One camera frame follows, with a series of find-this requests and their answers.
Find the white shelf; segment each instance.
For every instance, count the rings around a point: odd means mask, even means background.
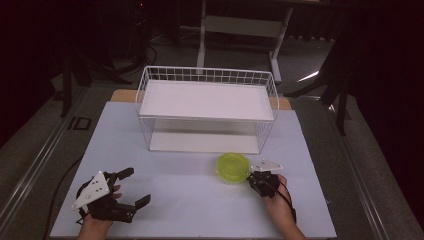
[[[273,122],[265,86],[149,80],[140,117]]]
[[[258,154],[252,122],[156,119],[152,151]]]

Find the black wire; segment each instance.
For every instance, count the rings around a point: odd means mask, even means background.
[[[292,203],[292,205],[293,205],[293,202],[292,202],[292,199],[291,199],[290,192],[289,192],[289,190],[287,189],[286,185],[284,185],[284,183],[282,183],[282,182],[280,182],[280,184],[281,184],[281,185],[283,185],[283,187],[286,189],[287,195],[289,195],[290,202],[291,202],[291,203]]]
[[[262,181],[263,183],[265,183],[269,188],[272,189],[272,191],[274,191],[274,193],[277,193],[278,195],[280,195],[280,197],[282,197],[284,199],[284,201],[289,205],[290,208],[293,208],[292,203],[291,203],[291,199],[290,201],[286,198],[286,196],[284,196],[282,193],[280,193],[280,191],[278,191],[278,189],[275,189],[273,186],[271,186],[271,184],[267,183],[266,181]]]
[[[49,214],[47,215],[47,224],[46,224],[46,227],[45,227],[45,229],[44,229],[44,235],[43,235],[43,239],[46,239],[47,238],[47,235],[48,235],[48,233],[49,233],[49,230],[50,230],[50,221],[51,221],[51,215],[52,215],[52,212],[53,212],[53,206],[54,206],[54,202],[55,202],[55,200],[56,200],[56,195],[57,195],[57,193],[58,193],[58,191],[59,191],[59,188],[60,188],[60,186],[62,185],[62,183],[63,183],[63,180],[65,180],[65,177],[68,175],[68,173],[72,170],[72,168],[74,168],[80,161],[82,160],[82,156],[81,157],[79,157],[74,163],[72,163],[72,165],[66,170],[66,172],[65,172],[65,174],[63,174],[63,176],[62,176],[62,178],[59,180],[59,183],[58,183],[58,185],[56,186],[56,189],[54,190],[54,193],[53,193],[53,199],[51,200],[51,203],[50,203],[50,208],[49,208]]]
[[[148,64],[148,65],[154,65],[155,64],[155,62],[156,62],[156,59],[157,59],[157,56],[158,56],[158,53],[156,52],[156,50],[150,45],[150,44],[147,44],[147,47],[148,48],[150,48],[152,51],[153,51],[153,54],[154,54],[154,57],[153,57],[153,60],[152,61],[150,61],[150,59],[148,59],[148,57],[146,56],[146,63]]]

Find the white wire basket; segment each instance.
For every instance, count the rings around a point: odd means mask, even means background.
[[[272,73],[145,67],[136,96],[153,151],[259,154],[277,117]]]

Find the white plastic mount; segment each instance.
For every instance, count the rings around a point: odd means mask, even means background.
[[[72,210],[81,208],[109,193],[109,186],[103,172],[99,172],[91,182],[84,188],[80,196],[72,204]]]
[[[256,166],[250,166],[250,168],[252,171],[264,172],[264,171],[283,169],[283,165],[263,158],[259,164],[256,164]]]

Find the gray floor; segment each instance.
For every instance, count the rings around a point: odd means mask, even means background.
[[[169,44],[166,38],[155,39],[151,43],[157,51],[155,65],[195,66],[198,36],[192,31],[183,33],[179,46]],[[209,35],[205,66],[270,70],[267,51],[273,42],[254,40],[254,44],[230,45],[223,43],[222,36]],[[289,92],[313,81],[308,79],[298,82],[319,70],[331,46],[331,42],[325,41],[285,40],[278,57],[283,78],[283,82],[278,85],[279,93]],[[149,56],[153,59],[153,51],[149,52]],[[8,218],[10,221],[2,223],[0,237],[13,240],[42,239],[48,219],[51,219],[50,225],[54,222],[76,168],[70,171],[55,196],[54,189],[69,166],[84,154],[104,103],[115,89],[136,88],[140,76],[140,72],[125,76],[133,82],[131,86],[119,86],[101,78],[97,78],[90,88],[81,88],[74,83],[74,108],[69,116],[92,119],[87,131],[59,131],[61,127],[68,127],[70,118],[60,118],[61,103],[52,100],[0,150],[0,189],[3,192],[0,206],[16,204],[15,211]],[[61,76],[53,79],[58,83],[58,88],[60,79]],[[319,96],[322,90],[314,90],[308,95]],[[293,99],[292,104],[302,119],[302,129],[317,175],[329,201],[337,239],[424,239],[355,99],[350,96],[348,101],[346,137],[335,134],[333,115],[323,109],[315,98]],[[42,149],[46,142],[52,143],[53,147]],[[31,191],[25,192],[26,200],[8,202],[27,169],[42,158],[46,163],[37,165],[42,171],[33,177],[33,184],[29,184],[28,190]],[[48,216],[53,198],[53,212]],[[368,216],[369,211],[366,210],[370,208],[375,208],[378,214],[379,219],[374,220],[381,221],[380,229],[374,229],[372,226],[375,224],[369,222],[372,216]]]

